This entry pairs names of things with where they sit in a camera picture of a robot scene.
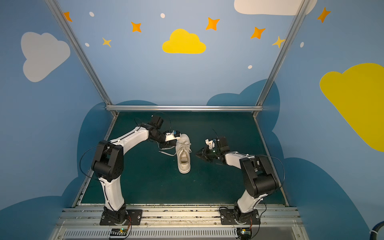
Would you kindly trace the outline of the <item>white sneaker shoe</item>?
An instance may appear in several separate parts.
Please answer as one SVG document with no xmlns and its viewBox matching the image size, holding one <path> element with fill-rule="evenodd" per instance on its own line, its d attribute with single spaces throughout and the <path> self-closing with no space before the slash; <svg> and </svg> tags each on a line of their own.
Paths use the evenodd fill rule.
<svg viewBox="0 0 384 240">
<path fill-rule="evenodd" d="M 181 134 L 176 144 L 178 169 L 181 174 L 187 174 L 191 170 L 191 145 L 188 135 Z"/>
</svg>

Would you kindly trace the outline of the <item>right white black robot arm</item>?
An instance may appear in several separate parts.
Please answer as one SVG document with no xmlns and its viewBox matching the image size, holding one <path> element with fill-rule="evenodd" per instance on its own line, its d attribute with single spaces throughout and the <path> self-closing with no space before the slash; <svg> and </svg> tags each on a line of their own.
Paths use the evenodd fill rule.
<svg viewBox="0 0 384 240">
<path fill-rule="evenodd" d="M 269 157 L 231 151 L 225 137 L 212 140 L 206 139 L 206 145 L 196 152 L 196 156 L 209 163 L 217 160 L 224 165 L 236 167 L 242 171 L 245 191 L 232 209 L 227 207 L 219 208 L 221 224 L 260 224 L 261 214 L 256 206 L 265 197 L 273 194 L 281 187 Z"/>
</svg>

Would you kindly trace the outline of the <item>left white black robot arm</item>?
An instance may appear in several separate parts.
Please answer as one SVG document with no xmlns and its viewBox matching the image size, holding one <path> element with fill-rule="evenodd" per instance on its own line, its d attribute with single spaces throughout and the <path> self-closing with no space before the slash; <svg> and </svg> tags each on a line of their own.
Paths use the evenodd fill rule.
<svg viewBox="0 0 384 240">
<path fill-rule="evenodd" d="M 124 171 L 124 155 L 136 145 L 153 140 L 162 149 L 172 149 L 181 138 L 179 131 L 161 132 L 164 120 L 153 115 L 149 123 L 141 123 L 132 131 L 111 141 L 100 141 L 96 149 L 91 169 L 101 183 L 105 205 L 101 216 L 101 226 L 133 225 L 122 194 L 121 175 Z"/>
</svg>

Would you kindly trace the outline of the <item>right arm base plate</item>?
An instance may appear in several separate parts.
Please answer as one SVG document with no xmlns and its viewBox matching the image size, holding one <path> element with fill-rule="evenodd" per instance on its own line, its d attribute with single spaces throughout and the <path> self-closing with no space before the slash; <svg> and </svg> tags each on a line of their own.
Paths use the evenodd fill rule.
<svg viewBox="0 0 384 240">
<path fill-rule="evenodd" d="M 257 210 L 242 213 L 238 208 L 220 207 L 218 211 L 222 225 L 258 225 L 261 223 Z"/>
</svg>

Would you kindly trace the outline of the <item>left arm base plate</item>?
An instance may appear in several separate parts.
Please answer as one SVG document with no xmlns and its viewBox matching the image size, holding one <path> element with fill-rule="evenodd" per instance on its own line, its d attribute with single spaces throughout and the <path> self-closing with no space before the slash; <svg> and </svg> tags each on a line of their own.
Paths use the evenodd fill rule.
<svg viewBox="0 0 384 240">
<path fill-rule="evenodd" d="M 119 210 L 104 209 L 100 220 L 100 226 L 138 226 L 141 223 L 143 210 Z"/>
</svg>

